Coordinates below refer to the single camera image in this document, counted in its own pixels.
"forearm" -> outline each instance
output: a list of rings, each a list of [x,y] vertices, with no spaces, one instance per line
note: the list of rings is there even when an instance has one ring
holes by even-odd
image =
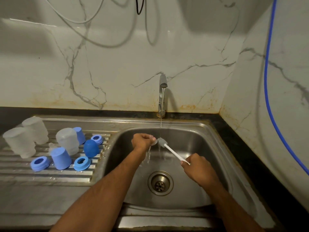
[[[113,171],[86,191],[51,231],[111,231],[140,164],[137,156],[131,152]]]
[[[227,232],[264,231],[221,184],[214,186],[213,189],[207,189],[206,192],[222,217]]]

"hand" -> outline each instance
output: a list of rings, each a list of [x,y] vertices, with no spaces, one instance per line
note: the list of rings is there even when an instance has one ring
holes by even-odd
[[[155,141],[155,137],[149,134],[134,134],[131,140],[134,151],[143,156],[145,159],[145,153]]]
[[[184,172],[199,186],[203,187],[206,192],[213,187],[221,185],[215,170],[204,156],[199,156],[195,153],[186,160],[190,165],[184,161],[181,162]]]

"black countertop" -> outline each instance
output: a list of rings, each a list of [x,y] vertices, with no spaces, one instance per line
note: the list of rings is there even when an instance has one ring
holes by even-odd
[[[33,115],[157,118],[156,112],[0,107],[0,133],[2,134],[6,130],[15,127]],[[260,200],[267,204],[274,213],[273,217],[275,217],[274,219],[277,222],[276,231],[284,231],[282,225],[288,231],[306,230],[305,228],[308,227],[307,222],[309,221],[308,212],[219,114],[166,113],[165,118],[211,121],[222,140],[251,180]]]

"black cable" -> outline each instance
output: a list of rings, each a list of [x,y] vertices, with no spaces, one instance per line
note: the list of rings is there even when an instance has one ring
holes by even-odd
[[[137,12],[138,15],[140,15],[141,11],[143,10],[145,0],[143,0],[143,2],[141,3],[141,11],[140,12],[138,12],[138,1],[137,0],[135,0],[135,1],[136,1],[136,12]]]

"translucent plastic bottle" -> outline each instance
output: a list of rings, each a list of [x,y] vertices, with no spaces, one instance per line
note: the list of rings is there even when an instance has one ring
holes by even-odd
[[[15,154],[20,155],[23,159],[29,158],[36,153],[35,144],[23,127],[13,128],[3,134],[3,138],[9,144]]]
[[[48,142],[48,131],[40,117],[30,117],[22,122],[22,125],[27,129],[33,141],[37,144],[45,144]]]
[[[72,128],[61,129],[56,134],[57,142],[64,147],[70,156],[75,155],[79,150],[77,133]]]

